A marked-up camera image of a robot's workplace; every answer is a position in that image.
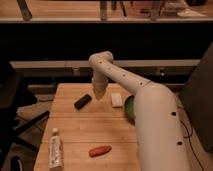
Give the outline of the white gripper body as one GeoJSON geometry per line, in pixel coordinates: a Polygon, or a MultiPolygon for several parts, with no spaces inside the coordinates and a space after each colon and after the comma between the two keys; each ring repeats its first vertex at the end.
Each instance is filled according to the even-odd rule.
{"type": "Polygon", "coordinates": [[[96,79],[92,79],[93,92],[97,100],[103,98],[106,93],[106,89],[108,86],[108,81],[97,81],[96,79]]]}

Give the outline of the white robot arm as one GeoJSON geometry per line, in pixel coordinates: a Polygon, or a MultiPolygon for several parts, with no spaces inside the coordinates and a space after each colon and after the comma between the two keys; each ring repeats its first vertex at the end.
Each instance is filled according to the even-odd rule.
{"type": "Polygon", "coordinates": [[[176,98],[171,90],[114,65],[109,51],[91,55],[89,64],[96,98],[105,94],[108,79],[134,96],[141,171],[191,171],[176,98]]]}

